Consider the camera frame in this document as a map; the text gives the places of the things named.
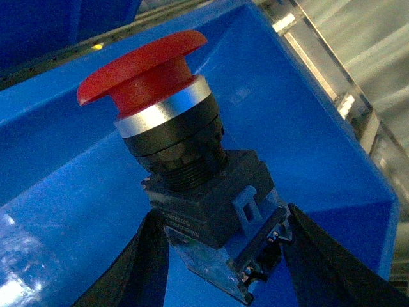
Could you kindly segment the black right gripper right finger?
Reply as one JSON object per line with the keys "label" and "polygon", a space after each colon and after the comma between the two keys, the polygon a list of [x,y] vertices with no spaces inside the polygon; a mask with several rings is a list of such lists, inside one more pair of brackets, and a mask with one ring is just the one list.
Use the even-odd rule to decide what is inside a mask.
{"label": "black right gripper right finger", "polygon": [[408,306],[393,287],[289,204],[292,240],[284,257],[299,306]]}

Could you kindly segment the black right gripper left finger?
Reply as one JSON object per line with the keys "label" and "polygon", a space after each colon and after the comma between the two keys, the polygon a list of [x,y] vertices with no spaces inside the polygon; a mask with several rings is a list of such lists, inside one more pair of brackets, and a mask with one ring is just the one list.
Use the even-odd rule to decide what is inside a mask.
{"label": "black right gripper left finger", "polygon": [[74,306],[163,306],[169,272],[164,218],[147,213],[137,233]]}

